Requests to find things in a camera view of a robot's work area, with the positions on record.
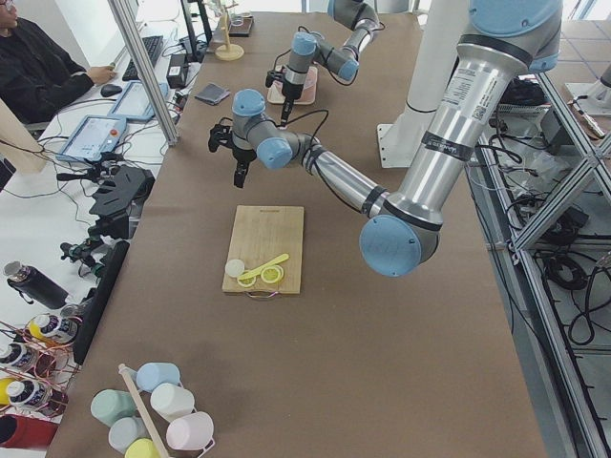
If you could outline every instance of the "tabletop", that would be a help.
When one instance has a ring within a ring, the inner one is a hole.
[[[315,104],[293,116],[329,109],[323,144],[396,189],[405,171],[380,167],[375,129],[404,109],[420,29],[406,14],[382,20],[356,82],[341,87],[320,71]],[[255,13],[251,36],[235,39],[244,57],[206,56],[194,90],[215,82],[264,92],[265,72],[300,25],[333,43],[348,37],[323,14]],[[232,186],[230,153],[207,149],[209,129],[230,115],[230,100],[187,104],[47,456],[116,456],[89,405],[101,389],[124,389],[120,363],[147,362],[180,368],[215,422],[212,458],[545,456],[466,181],[444,207],[433,258],[406,277],[381,277],[359,253],[364,217],[303,169],[253,163],[244,189]],[[321,117],[289,128],[312,132]],[[238,205],[305,207],[301,294],[257,302],[222,293]],[[156,422],[164,436],[167,424]]]

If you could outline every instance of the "blue joint cap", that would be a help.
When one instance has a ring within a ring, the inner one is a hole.
[[[327,14],[335,19],[335,0],[328,0]]]
[[[254,89],[243,89],[233,97],[231,110],[237,116],[256,116],[265,111],[265,99]]]
[[[344,81],[352,81],[354,76],[356,76],[356,72],[359,70],[359,63],[352,59],[346,62],[337,75],[342,78]]]
[[[316,52],[316,38],[311,33],[298,31],[293,36],[293,44],[291,49],[299,55],[312,55]]]
[[[534,60],[528,70],[532,73],[542,73],[552,70],[558,63],[559,52]]]
[[[361,231],[359,245],[367,265],[387,277],[409,274],[422,257],[422,246],[413,229],[391,215],[370,219]]]
[[[507,38],[536,29],[561,8],[561,0],[470,0],[469,15],[482,33]]]
[[[272,136],[259,144],[257,157],[268,169],[282,169],[293,158],[293,150],[285,138]]]

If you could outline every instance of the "wooden stick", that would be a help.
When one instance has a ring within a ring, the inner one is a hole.
[[[127,390],[132,395],[132,399],[134,400],[134,403],[136,404],[137,411],[140,412],[140,417],[142,418],[142,421],[144,422],[144,425],[146,426],[146,430],[149,431],[149,435],[151,436],[151,440],[153,441],[153,444],[155,445],[155,448],[157,449],[157,453],[159,454],[159,457],[160,458],[170,458],[170,455],[168,454],[168,450],[165,448],[165,445],[163,444],[163,441],[161,440],[161,436],[159,436],[157,428],[155,427],[155,424],[153,423],[153,419],[151,418],[151,415],[149,414],[149,411],[146,408],[146,405],[142,401],[142,398],[140,398],[140,394],[137,392],[136,384],[132,380],[132,377],[130,376],[127,369],[128,369],[127,365],[123,363],[118,365],[118,373],[121,375],[121,377],[123,377],[123,381],[125,382],[125,385],[127,386]]]

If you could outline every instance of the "black water bottle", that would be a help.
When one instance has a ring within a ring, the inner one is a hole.
[[[16,260],[4,266],[4,275],[9,286],[24,299],[26,295],[53,310],[66,304],[68,292],[35,267]]]

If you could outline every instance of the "computer mouse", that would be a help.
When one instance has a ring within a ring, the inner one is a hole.
[[[117,86],[116,84],[105,84],[104,86],[102,86],[102,89],[100,89],[99,93],[102,95],[102,97],[112,97],[115,94],[119,94],[123,92],[123,88],[121,88],[120,86]]]

